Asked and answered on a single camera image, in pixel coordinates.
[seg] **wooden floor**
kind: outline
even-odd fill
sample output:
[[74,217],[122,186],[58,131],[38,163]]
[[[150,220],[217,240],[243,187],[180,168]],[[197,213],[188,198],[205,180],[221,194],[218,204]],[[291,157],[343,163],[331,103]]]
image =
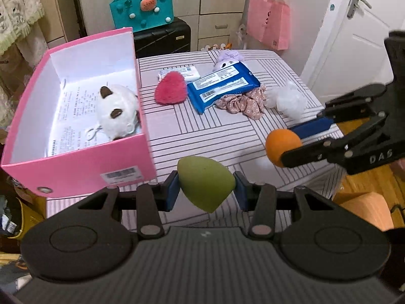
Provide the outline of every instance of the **wooden floor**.
[[[363,122],[363,120],[344,122],[339,124],[339,128],[344,134],[347,134]],[[396,204],[405,207],[405,183],[392,173],[388,165],[357,175],[346,176],[337,192],[341,194],[377,192],[384,196],[390,209]],[[395,227],[405,226],[399,210],[396,210],[391,216]]]

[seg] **pink paper bag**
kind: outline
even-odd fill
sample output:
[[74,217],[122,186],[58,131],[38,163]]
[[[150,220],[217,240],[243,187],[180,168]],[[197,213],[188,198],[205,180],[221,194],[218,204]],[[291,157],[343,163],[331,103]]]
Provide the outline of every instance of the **pink paper bag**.
[[247,32],[274,50],[288,49],[290,7],[288,0],[250,0]]

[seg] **striped tablecloth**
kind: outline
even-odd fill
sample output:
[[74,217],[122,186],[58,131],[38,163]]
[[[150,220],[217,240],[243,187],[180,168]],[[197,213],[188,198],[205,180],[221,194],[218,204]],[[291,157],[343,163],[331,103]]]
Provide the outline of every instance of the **striped tablecloth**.
[[[305,114],[299,122],[310,120],[323,109],[316,97],[302,83],[294,71],[274,52],[267,50],[242,50],[244,63],[267,88],[283,86],[287,79],[297,84],[298,89],[308,98]],[[320,161],[294,169],[275,167],[266,157],[266,136],[274,129],[287,128],[297,123],[279,114],[274,108],[268,109],[257,121],[239,114],[229,114],[214,106],[200,116],[189,99],[184,103],[161,106],[155,103],[154,91],[157,73],[161,69],[191,66],[197,67],[201,76],[212,72],[218,51],[187,52],[142,58],[141,101],[146,113],[153,159],[157,169],[156,181],[164,181],[176,169],[177,161],[184,156],[199,155],[221,162],[229,171],[239,170],[251,182],[267,182],[278,189],[288,191],[296,185],[306,185],[327,198],[335,192],[343,176],[343,169],[337,165]],[[326,136],[339,138],[342,133],[336,125],[327,132],[304,140],[315,141]],[[136,185],[121,190],[135,190]],[[48,199],[48,217],[80,201],[87,195],[65,199]],[[289,211],[277,211],[276,230],[290,224]],[[236,226],[246,228],[251,214],[242,213],[231,193],[212,214],[193,206],[183,193],[179,194],[173,211],[161,212],[165,227],[171,225]],[[123,211],[122,223],[130,230],[136,229],[136,212]]]

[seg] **teal handbag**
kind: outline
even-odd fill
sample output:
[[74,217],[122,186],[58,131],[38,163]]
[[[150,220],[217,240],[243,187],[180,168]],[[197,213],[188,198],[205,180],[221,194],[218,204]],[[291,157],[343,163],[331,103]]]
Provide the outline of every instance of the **teal handbag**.
[[173,22],[172,0],[114,0],[110,3],[116,29],[132,27],[133,32]]

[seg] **black suitcase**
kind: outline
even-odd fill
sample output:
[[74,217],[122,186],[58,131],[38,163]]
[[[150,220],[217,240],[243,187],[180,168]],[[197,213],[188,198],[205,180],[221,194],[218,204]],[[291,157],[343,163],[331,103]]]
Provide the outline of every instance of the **black suitcase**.
[[191,29],[175,17],[171,24],[134,33],[134,43],[137,58],[189,52]]

